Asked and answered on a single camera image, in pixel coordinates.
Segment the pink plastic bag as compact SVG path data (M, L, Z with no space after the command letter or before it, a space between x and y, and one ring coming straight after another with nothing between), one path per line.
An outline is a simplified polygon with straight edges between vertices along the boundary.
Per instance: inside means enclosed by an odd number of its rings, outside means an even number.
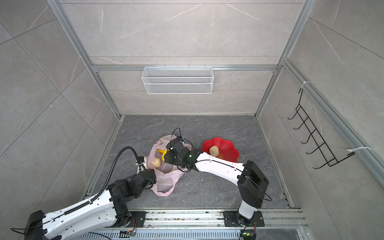
M162 162L162 165L157 169L152 166L152 162L154 161L155 157L159 158L157 149L166 150L167 144L175 138L175 135L167 135L161 137L153 145L150 154L147 156L147 168L155 170L157 179L157 182L152 187L152 191L159 197L169 196L173 192L176 183L185 174L184 172L180 171L177 166L167 164L165 162Z

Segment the beige fake potato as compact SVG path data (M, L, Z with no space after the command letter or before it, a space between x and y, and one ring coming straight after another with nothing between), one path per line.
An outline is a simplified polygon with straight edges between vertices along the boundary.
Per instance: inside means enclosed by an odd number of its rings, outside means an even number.
M209 149L209 154L212 157L217 157L220 154L219 147L218 146L212 146Z

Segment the red flower-shaped plastic bowl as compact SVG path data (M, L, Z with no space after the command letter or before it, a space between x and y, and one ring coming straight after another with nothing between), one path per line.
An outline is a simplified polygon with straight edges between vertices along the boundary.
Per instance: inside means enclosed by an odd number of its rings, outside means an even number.
M212 146L218 146L220 154L215 157L228 162L237 163L240 156L239 151L235 148L235 145L222 138L216 137L211 140L207 140L203 143L202 151L209 154L209 149Z

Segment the beige fake fruit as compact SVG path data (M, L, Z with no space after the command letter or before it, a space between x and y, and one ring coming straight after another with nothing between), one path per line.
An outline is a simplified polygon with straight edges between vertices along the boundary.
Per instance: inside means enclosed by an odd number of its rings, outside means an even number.
M155 157L154 161L152 162L152 166L157 169L162 165L162 162L163 161L161 159Z

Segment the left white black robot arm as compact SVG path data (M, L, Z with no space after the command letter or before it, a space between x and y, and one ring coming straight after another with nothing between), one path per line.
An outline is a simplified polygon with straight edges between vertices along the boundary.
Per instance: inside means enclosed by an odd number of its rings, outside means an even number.
M134 223L128 203L156 183L154 170L147 169L146 157L139 157L138 172L108 185L101 194L67 208L30 215L26 240L67 240L103 227L126 227Z

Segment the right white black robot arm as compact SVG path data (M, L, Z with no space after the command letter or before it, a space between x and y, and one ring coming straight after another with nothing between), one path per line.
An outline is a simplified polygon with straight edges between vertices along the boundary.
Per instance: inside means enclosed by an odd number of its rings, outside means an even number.
M269 186L268 178L256 163L247 161L245 164L222 160L198 149L188 149L183 145L182 138L171 140L165 150L158 150L163 162L177 166L182 171L210 173L226 179L239 188L242 202L238 208L238 218L250 222L257 209L261 208Z

